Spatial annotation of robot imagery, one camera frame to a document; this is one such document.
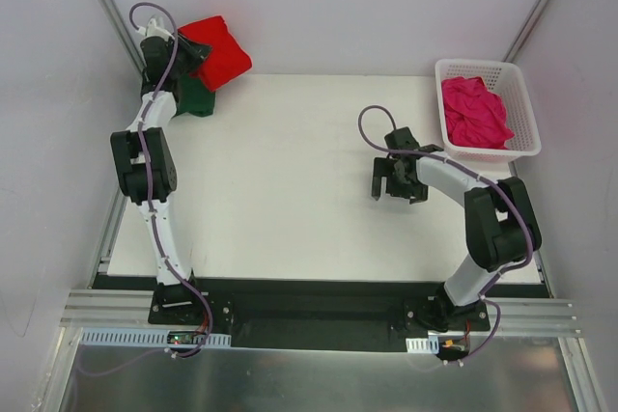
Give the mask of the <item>red t shirt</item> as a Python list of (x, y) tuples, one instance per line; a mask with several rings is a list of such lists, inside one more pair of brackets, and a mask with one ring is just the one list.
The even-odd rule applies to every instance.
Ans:
[(250, 56), (240, 47), (221, 15), (185, 24), (180, 33), (188, 40), (211, 47), (209, 57), (194, 72), (210, 92), (251, 70)]

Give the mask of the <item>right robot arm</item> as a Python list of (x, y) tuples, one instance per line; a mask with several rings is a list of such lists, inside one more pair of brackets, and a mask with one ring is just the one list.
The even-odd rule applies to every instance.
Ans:
[(384, 142), (387, 156), (374, 159), (374, 199), (386, 193), (423, 203), (433, 188), (463, 208), (467, 254), (435, 296), (414, 311), (426, 329), (457, 329), (480, 309), (501, 275), (524, 266), (539, 249), (542, 238), (527, 189), (517, 177), (491, 180), (436, 145), (420, 146), (406, 126), (393, 129)]

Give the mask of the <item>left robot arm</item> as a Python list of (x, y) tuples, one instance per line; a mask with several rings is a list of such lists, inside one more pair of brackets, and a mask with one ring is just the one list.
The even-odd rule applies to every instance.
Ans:
[(173, 219), (178, 174), (165, 129), (180, 106), (181, 79), (203, 64), (211, 48), (159, 27), (138, 31), (144, 35), (141, 106), (126, 129), (111, 134), (110, 145), (120, 189), (137, 207), (153, 246), (154, 305), (192, 324), (203, 316), (205, 302)]

